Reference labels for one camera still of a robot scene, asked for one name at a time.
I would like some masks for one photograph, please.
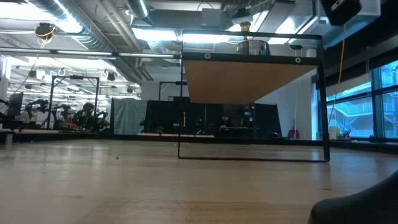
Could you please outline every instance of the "glass window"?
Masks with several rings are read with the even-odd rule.
[[[328,105],[328,118],[332,106]],[[367,97],[335,104],[329,123],[329,127],[331,126],[338,127],[340,134],[351,130],[349,134],[351,137],[368,138],[373,135],[372,98]]]
[[[349,90],[342,91],[337,93],[336,99],[344,98],[347,96],[354,96],[360,93],[366,93],[372,90],[371,82],[363,83],[362,85],[356,86],[354,88],[350,88]],[[326,98],[327,101],[331,101],[335,99],[335,95],[328,96]]]
[[[384,135],[398,138],[398,91],[383,94]]]
[[[398,85],[398,61],[383,65],[381,70],[381,86],[389,87]]]

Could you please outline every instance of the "ceiling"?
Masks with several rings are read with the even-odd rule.
[[[0,47],[23,47],[38,49],[43,40],[34,34],[40,22],[49,22],[57,28],[45,49],[94,50],[102,52],[146,52],[155,54],[179,54],[181,34],[184,29],[239,30],[234,25],[233,14],[248,8],[253,19],[251,31],[288,34],[319,34],[330,47],[341,41],[342,27],[329,25],[322,7],[313,0],[268,1],[192,1],[192,0],[148,0],[149,15],[131,19],[126,0],[29,0],[26,3],[0,2]],[[380,16],[380,1],[363,0],[363,10],[347,23],[347,35],[354,34]],[[184,50],[194,52],[236,53],[236,44],[242,37],[184,36]],[[273,55],[306,55],[314,43],[300,40],[265,39]],[[304,50],[295,52],[289,44],[300,44]],[[26,83],[35,84],[33,89],[20,90],[32,96],[33,92],[48,92],[51,75],[59,71],[84,77],[100,78],[99,92],[105,96],[130,96],[139,99],[143,82],[174,82],[180,80],[180,62],[175,59],[153,58],[57,58],[56,55],[41,55],[35,69],[41,77],[27,78],[34,57],[8,55],[12,64],[9,91]],[[115,81],[106,79],[108,72],[114,72]],[[90,95],[95,91],[89,80],[69,80],[69,85],[79,85],[78,93],[68,90],[66,84],[56,88],[59,93]],[[133,93],[127,93],[127,86],[134,86]]]

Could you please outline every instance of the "red object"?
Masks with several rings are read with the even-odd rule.
[[[291,129],[290,131],[289,131],[289,133],[287,133],[287,137],[288,138],[291,138],[291,139],[294,139],[294,120],[293,120],[293,129]],[[297,131],[296,130],[296,139],[300,139],[300,133],[299,133],[299,131]]]

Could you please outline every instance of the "wooden board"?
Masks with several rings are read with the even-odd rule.
[[[314,65],[184,60],[190,101],[249,104],[317,68]]]
[[[303,224],[319,200],[359,192],[398,169],[396,155],[337,149],[330,164],[313,164],[179,160],[175,142],[3,147],[1,224]],[[318,153],[317,147],[296,146],[186,147],[203,156],[225,154],[228,147],[240,156]]]

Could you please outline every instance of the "gray curtain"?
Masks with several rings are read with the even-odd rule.
[[[133,134],[140,131],[147,111],[146,100],[114,99],[114,134]]]

